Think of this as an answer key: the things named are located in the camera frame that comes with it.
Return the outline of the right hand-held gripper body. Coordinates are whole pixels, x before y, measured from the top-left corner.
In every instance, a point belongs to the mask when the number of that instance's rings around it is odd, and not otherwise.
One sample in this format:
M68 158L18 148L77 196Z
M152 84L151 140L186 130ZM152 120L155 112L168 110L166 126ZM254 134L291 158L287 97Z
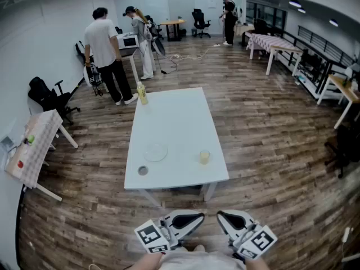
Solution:
M258 221L250 223L230 248L239 256L248 259L258 259L277 242L277 236L268 226L261 226Z

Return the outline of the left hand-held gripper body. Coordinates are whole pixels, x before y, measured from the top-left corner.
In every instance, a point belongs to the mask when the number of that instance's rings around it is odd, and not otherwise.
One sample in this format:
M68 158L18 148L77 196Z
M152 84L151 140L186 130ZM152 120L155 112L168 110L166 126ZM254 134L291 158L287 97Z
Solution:
M166 253L182 247L172 230L174 219L180 214L168 214L156 220L149 219L134 229L134 233L148 254Z

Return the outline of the clear glass plate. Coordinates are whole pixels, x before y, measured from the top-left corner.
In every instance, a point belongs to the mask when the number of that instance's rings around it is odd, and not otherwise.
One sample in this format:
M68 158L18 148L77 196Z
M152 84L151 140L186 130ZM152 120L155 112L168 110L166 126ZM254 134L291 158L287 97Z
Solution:
M149 162L159 162L162 161L167 154L167 145L161 143L150 143L146 146L143 157Z

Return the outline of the person's right forearm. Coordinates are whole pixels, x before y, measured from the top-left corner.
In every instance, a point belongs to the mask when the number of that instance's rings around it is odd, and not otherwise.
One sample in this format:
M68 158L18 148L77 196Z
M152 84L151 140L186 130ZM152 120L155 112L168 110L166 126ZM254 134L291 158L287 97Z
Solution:
M245 259L246 270L270 270L269 266L262 258L255 260Z

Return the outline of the person's left forearm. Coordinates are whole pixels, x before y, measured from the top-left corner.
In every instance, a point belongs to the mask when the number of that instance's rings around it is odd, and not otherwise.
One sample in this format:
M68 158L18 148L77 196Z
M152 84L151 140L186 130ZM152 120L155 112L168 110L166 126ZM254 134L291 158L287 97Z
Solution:
M125 270L158 270L163 253L146 254Z

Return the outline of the person's white top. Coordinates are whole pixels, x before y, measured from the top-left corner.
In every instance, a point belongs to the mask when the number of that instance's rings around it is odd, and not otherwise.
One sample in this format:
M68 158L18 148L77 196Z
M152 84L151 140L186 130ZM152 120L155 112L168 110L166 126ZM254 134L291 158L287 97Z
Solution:
M164 255L159 270L246 270L242 262L220 252L175 250Z

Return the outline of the yellow drink bottle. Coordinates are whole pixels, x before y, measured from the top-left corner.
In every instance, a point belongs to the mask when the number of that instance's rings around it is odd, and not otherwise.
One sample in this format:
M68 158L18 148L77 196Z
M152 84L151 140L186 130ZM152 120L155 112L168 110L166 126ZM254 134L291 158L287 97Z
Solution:
M137 83L137 92L138 92L138 98L140 99L141 104L147 105L149 101L147 99L146 88L142 84L142 82Z

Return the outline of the black office chair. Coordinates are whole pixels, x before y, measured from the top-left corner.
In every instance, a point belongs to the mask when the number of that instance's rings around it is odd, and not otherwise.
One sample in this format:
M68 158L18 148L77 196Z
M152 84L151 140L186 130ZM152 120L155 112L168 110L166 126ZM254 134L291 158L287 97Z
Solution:
M76 42L75 50L77 55L80 57L82 64L86 63L86 56L85 56L85 46L82 44L81 41Z
M28 92L28 97L38 103L43 111L56 110L63 119L67 120L70 125L73 125L74 123L68 118L68 114L73 111L80 112L80 108L70 108L68 106L72 94L70 92L64 93L62 91L60 86L62 82L63 80L55 84L60 91L60 95L58 95L54 89L50 90L46 86L43 79L36 76L29 83L30 90Z
M194 27L196 29L196 33L193 33L193 36L199 36L200 38L202 38L204 35L207 37L211 37L211 35L209 33L205 33L204 30L209 28L210 26L210 20L206 20L204 19L204 13L202 12L201 9L198 8L194 8L193 12L192 12L192 16L194 19Z
M324 162L328 166L335 162L340 173L337 175L338 179L343 178L344 168L350 162L357 163L360 161L360 122L354 122L350 126L340 125L336 134L336 146L331 142L326 141L325 147L332 150L335 154L333 158Z

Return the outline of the checked cloth side table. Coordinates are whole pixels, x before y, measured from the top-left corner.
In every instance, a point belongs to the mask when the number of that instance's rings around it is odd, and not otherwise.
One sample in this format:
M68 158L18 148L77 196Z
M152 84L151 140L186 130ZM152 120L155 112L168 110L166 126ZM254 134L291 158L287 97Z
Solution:
M54 149L52 142L57 132L60 131L77 149L78 144L62 125L63 119L56 110L50 110L32 115L25 126L24 133L20 136L20 144L10 148L10 157L6 160L4 171L17 178L27 188L36 188L57 201L62 198L38 183L39 174L49 149ZM34 136L34 141L29 143L28 137ZM23 167L17 166L18 161L23 162Z

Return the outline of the dark top white-leg table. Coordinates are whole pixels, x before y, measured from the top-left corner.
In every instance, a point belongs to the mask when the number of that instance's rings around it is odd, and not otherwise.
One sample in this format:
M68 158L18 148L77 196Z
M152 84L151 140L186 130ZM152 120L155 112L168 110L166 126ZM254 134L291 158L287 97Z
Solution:
M124 48L124 49L120 49L120 54L123 60L129 60L130 61L130 65L132 68L132 72L134 75L134 79L136 81L136 83L138 83L139 77L137 74L137 69L136 69L136 65L135 65L135 61L134 61L134 55L138 52L138 48Z

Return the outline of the wooden desk with white legs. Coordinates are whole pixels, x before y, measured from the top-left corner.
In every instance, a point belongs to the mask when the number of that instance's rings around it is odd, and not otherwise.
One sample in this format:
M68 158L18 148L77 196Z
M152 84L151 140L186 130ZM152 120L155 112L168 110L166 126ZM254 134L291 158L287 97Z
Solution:
M342 100L342 98L346 98L346 100L348 101L346 108L344 109L340 118L337 120L336 124L334 125L334 129L338 129L340 124L343 122L346 114L350 110L351 106L355 105L355 104L360 105L360 94L355 94L355 91L352 89L352 83L349 80L345 80L338 76L329 75L326 80L323 91L321 92L321 94L318 98L317 105L320 105L320 103L322 102L323 97L324 97L330 83L334 84L335 87L342 94L341 100Z

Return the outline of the black oval panel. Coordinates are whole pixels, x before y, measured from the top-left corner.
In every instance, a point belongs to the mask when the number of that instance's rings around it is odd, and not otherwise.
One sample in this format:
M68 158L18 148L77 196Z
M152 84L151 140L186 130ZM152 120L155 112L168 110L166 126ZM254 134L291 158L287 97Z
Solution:
M153 38L153 40L151 41L151 45L152 45L152 48L154 49L154 51L158 55L160 55L162 57L166 56L165 48L158 37Z

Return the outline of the checked cloth long table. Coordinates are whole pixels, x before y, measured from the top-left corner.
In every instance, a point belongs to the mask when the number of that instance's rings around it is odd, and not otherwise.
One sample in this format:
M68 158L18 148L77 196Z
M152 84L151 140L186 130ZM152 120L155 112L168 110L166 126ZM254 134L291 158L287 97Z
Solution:
M300 48L294 46L290 42L288 42L280 37L253 33L250 36L250 39L249 39L249 42L248 42L248 45L246 48L247 50L248 49L250 50L249 58L251 60L253 59L255 46L259 46L262 50L265 50L266 52L269 53L266 76L269 76L269 74L270 74L273 58L274 58L275 54L277 54L278 51L288 51L293 55L296 54L297 58L295 61L295 66L292 71L292 76L293 77L295 76L295 74L298 71L298 66L299 66L299 63L300 63L300 61L302 59L302 55L303 55L303 51Z

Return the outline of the white microwave oven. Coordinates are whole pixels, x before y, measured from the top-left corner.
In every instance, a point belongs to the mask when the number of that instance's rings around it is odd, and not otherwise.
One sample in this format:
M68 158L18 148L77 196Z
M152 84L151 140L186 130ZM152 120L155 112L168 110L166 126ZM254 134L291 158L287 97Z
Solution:
M134 35L132 32L118 34L116 37L120 50L139 47L137 35Z

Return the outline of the beige cloth table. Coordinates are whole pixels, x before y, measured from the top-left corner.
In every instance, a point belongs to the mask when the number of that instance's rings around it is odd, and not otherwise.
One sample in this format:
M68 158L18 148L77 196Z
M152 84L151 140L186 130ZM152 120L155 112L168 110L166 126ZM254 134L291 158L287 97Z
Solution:
M234 26L234 35L241 37L241 45L245 46L245 36L246 32L253 31L254 25L253 24L235 24Z

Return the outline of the black metal railing shelf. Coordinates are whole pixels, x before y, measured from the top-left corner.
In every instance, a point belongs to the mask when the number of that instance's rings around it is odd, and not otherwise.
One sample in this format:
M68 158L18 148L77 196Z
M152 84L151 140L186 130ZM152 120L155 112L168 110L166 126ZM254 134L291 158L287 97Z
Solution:
M297 35L283 31L280 37L303 51L295 76L306 90L317 99L328 75L343 76L346 68L357 62L328 40L299 26Z

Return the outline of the round wooden desk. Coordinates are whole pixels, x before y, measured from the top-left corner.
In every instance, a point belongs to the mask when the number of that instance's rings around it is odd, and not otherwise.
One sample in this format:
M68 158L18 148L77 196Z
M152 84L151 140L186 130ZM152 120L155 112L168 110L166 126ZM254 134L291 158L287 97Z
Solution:
M185 22L186 22L185 20L180 19L180 20L167 21L167 22L160 23L161 26L166 26L166 34L167 34L168 42L181 40L181 36L179 34L179 26L181 24L184 24ZM169 30L170 26L173 27L172 34L170 34L170 30Z

